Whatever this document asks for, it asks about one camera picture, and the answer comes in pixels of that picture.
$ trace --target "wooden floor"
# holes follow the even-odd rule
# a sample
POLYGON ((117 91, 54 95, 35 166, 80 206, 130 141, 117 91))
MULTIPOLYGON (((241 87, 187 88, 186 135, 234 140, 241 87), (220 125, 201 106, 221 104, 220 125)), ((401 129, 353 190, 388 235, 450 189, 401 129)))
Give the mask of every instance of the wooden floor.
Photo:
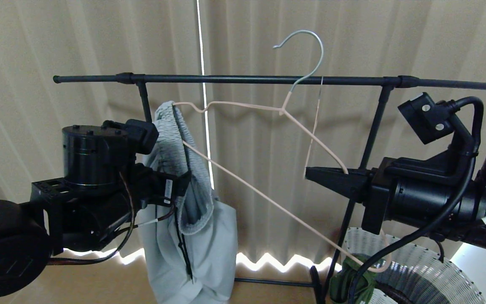
MULTIPOLYGON (((238 265, 238 277, 310 281, 308 269, 295 265, 280 273, 266 265, 250 271, 238 265)), ((15 294, 0 298, 0 304, 156 304, 147 279, 145 260, 128 265, 113 258, 90 266, 50 266, 37 280, 15 294)), ((229 304, 313 304, 312 288, 236 282, 229 304)))

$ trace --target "floor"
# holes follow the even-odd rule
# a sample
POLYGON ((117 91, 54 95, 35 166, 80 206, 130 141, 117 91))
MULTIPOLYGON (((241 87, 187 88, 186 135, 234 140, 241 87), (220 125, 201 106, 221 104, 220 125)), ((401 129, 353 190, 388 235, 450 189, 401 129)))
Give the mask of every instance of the floor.
MULTIPOLYGON (((265 265, 250 271, 238 265, 238 277, 310 281, 308 269, 295 265, 287 273, 265 265)), ((314 304, 312 288, 236 282, 229 304, 314 304)), ((90 266, 49 266, 33 283, 15 294, 0 298, 0 304, 121 304, 156 300, 147 280, 145 260, 123 265, 113 258, 90 266)))

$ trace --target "fabric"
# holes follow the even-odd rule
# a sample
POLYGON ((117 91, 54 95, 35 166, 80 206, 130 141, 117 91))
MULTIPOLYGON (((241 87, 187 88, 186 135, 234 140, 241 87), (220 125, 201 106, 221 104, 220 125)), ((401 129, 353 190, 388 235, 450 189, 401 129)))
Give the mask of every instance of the fabric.
MULTIPOLYGON (((363 262, 367 260, 364 256, 356 257, 363 262)), ((359 269, 359 264, 351 258, 345 258, 342 271, 334 275, 329 282, 329 296, 333 303, 342 304, 347 302, 348 290, 357 269, 359 269)), ((375 278, 376 273, 365 271, 365 274, 357 283, 355 303, 370 302, 376 285, 375 278)))
MULTIPOLYGON (((235 209, 219 201, 211 189, 204 161, 185 149, 182 140, 195 146, 181 112, 165 102, 155 112, 159 138, 145 165, 155 171, 183 175, 191 181, 185 197, 176 200, 177 216, 193 273, 187 275, 178 248, 174 216, 139 229, 145 252, 147 275, 159 304, 215 304, 227 301, 235 278, 238 249, 235 209)), ((164 206, 148 206, 138 213, 138 222, 168 212, 164 206)))

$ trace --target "black clothes rack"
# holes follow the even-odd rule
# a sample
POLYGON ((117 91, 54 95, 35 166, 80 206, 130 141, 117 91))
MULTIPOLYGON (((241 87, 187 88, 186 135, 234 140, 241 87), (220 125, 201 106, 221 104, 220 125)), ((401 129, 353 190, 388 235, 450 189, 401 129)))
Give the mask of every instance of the black clothes rack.
MULTIPOLYGON (((152 122, 151 110, 149 106, 149 100, 147 98, 147 82, 156 83, 246 83, 246 84, 293 84, 301 76, 243 76, 243 75, 145 75, 145 74, 133 74, 133 73, 119 73, 116 75, 92 75, 92 76, 54 76, 55 83, 63 82, 119 82, 124 84, 135 84, 140 92, 141 102, 143 105, 143 113, 146 121, 152 122)), ((486 82, 473 82, 473 81, 454 81, 454 80, 441 80, 441 79, 419 79, 413 76, 397 76, 397 77, 309 77, 299 84, 314 84, 320 85, 370 85, 380 86, 382 91, 378 98, 378 107, 374 114, 374 119, 370 132, 367 138, 367 144, 359 164, 359 169, 366 169, 367 163, 372 152, 376 135, 382 121, 384 109, 389 100, 390 93, 396 88, 415 88, 415 87, 434 87, 434 88, 458 88, 458 89, 476 89, 486 90, 486 82)), ((346 208, 343 223, 341 224, 340 237, 337 244, 343 245, 346 231, 351 220, 355 207, 355 201, 349 200, 346 208)), ((250 283, 262 283, 273 285, 289 285, 299 287, 312 287, 314 288, 314 296, 317 304, 325 304, 325 298, 327 296, 327 289, 329 287, 329 281, 334 273, 334 268, 337 260, 339 259, 340 251, 335 250, 333 255, 331 266, 329 268, 326 281, 324 285, 320 283, 318 271, 316 267, 310 268, 311 282, 289 282, 289 281, 277 281, 277 280, 259 280, 259 279, 247 279, 237 277, 235 281, 238 282, 250 282, 250 283)))

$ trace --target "wicker basket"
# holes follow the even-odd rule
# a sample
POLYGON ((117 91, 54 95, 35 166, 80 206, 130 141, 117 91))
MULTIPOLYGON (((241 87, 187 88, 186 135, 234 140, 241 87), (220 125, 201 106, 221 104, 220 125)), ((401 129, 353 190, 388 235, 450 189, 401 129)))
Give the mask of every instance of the wicker basket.
MULTIPOLYGON (((390 244, 399 240, 391 235, 387 237, 390 244)), ((383 248, 380 235, 360 228, 350 228, 345 239, 343 245, 351 254, 370 257, 383 248)), ((447 258, 444 263, 438 261, 439 254, 436 252, 408 244, 392 255, 391 266, 379 273, 376 281, 403 293, 413 304, 486 303, 478 288, 461 269, 447 258)), ((384 293, 375 289, 371 303, 396 303, 383 295, 384 293)))

